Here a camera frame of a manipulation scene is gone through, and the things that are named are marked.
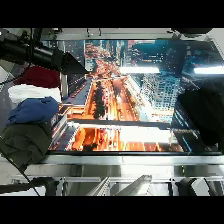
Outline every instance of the pile of clothes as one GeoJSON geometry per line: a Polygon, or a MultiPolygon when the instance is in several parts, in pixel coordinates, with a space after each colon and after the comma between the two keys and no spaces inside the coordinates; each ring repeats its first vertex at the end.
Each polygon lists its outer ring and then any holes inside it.
{"type": "Polygon", "coordinates": [[[24,171],[28,165],[40,162],[51,144],[47,122],[61,103],[60,73],[33,66],[14,84],[8,92],[17,106],[10,112],[0,138],[0,153],[24,171]]]}

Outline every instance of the cityscape image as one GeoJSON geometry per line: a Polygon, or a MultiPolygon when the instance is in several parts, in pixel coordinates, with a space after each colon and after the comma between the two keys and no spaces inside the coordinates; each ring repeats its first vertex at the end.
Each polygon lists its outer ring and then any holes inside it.
{"type": "Polygon", "coordinates": [[[224,94],[224,73],[217,72],[222,58],[212,43],[70,40],[58,41],[57,45],[89,73],[67,77],[68,97],[53,122],[51,150],[218,151],[216,145],[202,142],[178,102],[178,96],[186,90],[202,87],[224,94]],[[99,125],[97,120],[119,125],[99,125]],[[138,125],[125,126],[128,121],[138,125]],[[158,122],[158,127],[151,127],[152,122],[158,122]],[[160,130],[161,124],[170,128],[160,130]]]}

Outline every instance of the red cloth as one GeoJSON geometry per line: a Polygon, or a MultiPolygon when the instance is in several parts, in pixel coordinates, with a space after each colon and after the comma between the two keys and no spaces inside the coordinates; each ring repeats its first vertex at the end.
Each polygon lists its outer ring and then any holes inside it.
{"type": "Polygon", "coordinates": [[[60,72],[48,70],[39,66],[33,66],[28,69],[23,77],[14,81],[15,85],[26,84],[43,88],[61,89],[60,72]]]}

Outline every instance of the blue garment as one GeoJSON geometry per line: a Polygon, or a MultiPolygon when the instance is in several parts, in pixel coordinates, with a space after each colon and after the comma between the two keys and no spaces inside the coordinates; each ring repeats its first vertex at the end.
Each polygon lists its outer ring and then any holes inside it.
{"type": "Polygon", "coordinates": [[[28,98],[19,103],[9,114],[7,125],[14,123],[43,123],[58,112],[58,103],[52,97],[28,98]]]}

